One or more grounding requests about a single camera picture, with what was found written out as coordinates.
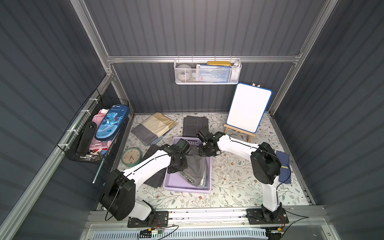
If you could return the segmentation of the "plain grey pillowcase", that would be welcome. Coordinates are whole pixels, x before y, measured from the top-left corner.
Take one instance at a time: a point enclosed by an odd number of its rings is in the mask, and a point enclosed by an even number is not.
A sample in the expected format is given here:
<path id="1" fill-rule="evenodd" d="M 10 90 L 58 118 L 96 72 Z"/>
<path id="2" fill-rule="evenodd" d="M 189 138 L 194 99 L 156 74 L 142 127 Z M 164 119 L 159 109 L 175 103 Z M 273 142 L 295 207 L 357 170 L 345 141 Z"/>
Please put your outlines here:
<path id="1" fill-rule="evenodd" d="M 207 161 L 199 155 L 187 155 L 188 167 L 179 172 L 179 175 L 190 185 L 196 188 L 207 186 Z"/>

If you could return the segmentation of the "dark grey checked pillowcase back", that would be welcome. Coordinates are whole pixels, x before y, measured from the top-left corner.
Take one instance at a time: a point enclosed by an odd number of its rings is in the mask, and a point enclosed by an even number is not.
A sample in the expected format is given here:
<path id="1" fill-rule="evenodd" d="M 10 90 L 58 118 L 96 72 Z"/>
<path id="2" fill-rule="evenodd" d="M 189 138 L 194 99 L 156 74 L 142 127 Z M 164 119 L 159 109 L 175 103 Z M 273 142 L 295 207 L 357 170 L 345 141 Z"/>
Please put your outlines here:
<path id="1" fill-rule="evenodd" d="M 202 128 L 209 128 L 209 120 L 206 117 L 187 116 L 183 120 L 183 137 L 195 138 Z"/>

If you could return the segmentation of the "dark grey checked pillowcase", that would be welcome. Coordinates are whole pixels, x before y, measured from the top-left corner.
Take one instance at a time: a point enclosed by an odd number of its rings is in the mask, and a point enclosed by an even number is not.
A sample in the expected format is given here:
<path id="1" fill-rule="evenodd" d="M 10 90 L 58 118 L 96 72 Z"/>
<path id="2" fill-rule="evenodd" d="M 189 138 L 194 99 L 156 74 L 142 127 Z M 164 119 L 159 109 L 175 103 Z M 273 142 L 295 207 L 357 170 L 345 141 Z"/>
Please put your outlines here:
<path id="1" fill-rule="evenodd" d="M 163 163 L 161 159 L 154 158 L 154 154 L 160 149 L 157 145 L 151 145 L 150 148 L 145 153 L 142 162 L 146 161 L 147 159 L 152 159 L 149 162 L 149 165 L 156 166 L 156 169 L 158 170 L 155 172 L 150 178 L 148 178 L 144 184 L 152 187 L 152 188 L 159 188 L 162 186 L 163 181 L 165 179 L 166 169 L 167 165 Z"/>
<path id="2" fill-rule="evenodd" d="M 187 116 L 183 120 L 183 137 L 195 138 L 202 128 L 209 128 L 209 120 L 206 117 Z"/>

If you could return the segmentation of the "purple plastic basket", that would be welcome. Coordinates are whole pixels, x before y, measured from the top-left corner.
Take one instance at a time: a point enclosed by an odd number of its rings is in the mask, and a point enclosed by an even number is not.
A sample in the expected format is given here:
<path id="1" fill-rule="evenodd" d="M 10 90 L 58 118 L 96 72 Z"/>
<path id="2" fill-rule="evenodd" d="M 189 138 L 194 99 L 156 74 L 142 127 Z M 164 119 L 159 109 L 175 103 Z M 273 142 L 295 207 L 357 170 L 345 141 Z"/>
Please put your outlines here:
<path id="1" fill-rule="evenodd" d="M 180 172 L 166 173 L 163 187 L 169 191 L 210 193 L 212 164 L 210 157 L 199 155 L 199 145 L 202 143 L 198 138 L 174 137 L 173 144 L 179 140 L 185 140 L 190 148 L 187 151 L 188 167 Z"/>

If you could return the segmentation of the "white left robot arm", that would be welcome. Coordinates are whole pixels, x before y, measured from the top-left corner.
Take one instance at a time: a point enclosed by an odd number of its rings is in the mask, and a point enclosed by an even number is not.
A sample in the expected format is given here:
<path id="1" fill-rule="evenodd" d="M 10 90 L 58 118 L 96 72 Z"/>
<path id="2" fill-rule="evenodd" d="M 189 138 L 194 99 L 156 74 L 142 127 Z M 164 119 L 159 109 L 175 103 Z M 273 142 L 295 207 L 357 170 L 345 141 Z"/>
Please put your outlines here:
<path id="1" fill-rule="evenodd" d="M 140 221 L 151 219 L 154 208 L 136 199 L 137 189 L 160 170 L 177 173 L 188 167 L 186 156 L 190 144 L 180 139 L 176 144 L 161 146 L 152 156 L 131 169 L 114 170 L 110 173 L 100 203 L 117 221 L 127 217 Z"/>

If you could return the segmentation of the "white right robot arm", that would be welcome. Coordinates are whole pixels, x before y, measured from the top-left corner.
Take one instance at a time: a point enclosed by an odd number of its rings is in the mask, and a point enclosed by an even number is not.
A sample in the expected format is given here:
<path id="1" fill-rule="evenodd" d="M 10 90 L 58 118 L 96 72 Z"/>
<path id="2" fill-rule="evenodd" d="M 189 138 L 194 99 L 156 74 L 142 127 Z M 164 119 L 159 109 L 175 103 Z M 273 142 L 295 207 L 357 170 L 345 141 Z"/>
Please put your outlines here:
<path id="1" fill-rule="evenodd" d="M 277 191 L 282 163 L 268 143 L 252 144 L 222 132 L 212 134 L 206 128 L 200 129 L 197 137 L 202 142 L 199 145 L 199 155 L 202 157 L 215 157 L 229 152 L 250 161 L 252 172 L 261 183 L 263 194 L 261 211 L 255 216 L 249 215 L 250 221 L 261 220 L 267 224 L 282 225 L 289 222 Z"/>

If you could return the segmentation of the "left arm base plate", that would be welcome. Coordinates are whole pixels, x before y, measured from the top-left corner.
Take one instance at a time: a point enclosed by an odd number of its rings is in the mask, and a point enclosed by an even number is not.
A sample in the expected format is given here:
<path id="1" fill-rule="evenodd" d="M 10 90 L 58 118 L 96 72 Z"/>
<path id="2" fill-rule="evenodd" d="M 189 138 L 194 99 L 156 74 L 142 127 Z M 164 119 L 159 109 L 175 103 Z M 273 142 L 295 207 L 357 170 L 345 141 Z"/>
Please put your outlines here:
<path id="1" fill-rule="evenodd" d="M 145 220 L 129 217 L 128 228 L 165 228 L 168 226 L 169 212 L 155 211 L 149 214 Z"/>

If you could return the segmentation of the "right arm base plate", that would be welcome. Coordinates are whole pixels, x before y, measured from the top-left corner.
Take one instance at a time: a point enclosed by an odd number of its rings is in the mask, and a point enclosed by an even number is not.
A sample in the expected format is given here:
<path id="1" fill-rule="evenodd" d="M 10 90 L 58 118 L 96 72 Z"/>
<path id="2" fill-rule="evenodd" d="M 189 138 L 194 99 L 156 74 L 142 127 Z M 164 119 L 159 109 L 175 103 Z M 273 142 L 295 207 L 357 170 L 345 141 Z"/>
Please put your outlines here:
<path id="1" fill-rule="evenodd" d="M 284 226 L 289 223 L 286 210 L 282 207 L 278 207 L 274 212 L 264 207 L 246 209 L 246 218 L 250 225 L 279 224 Z"/>

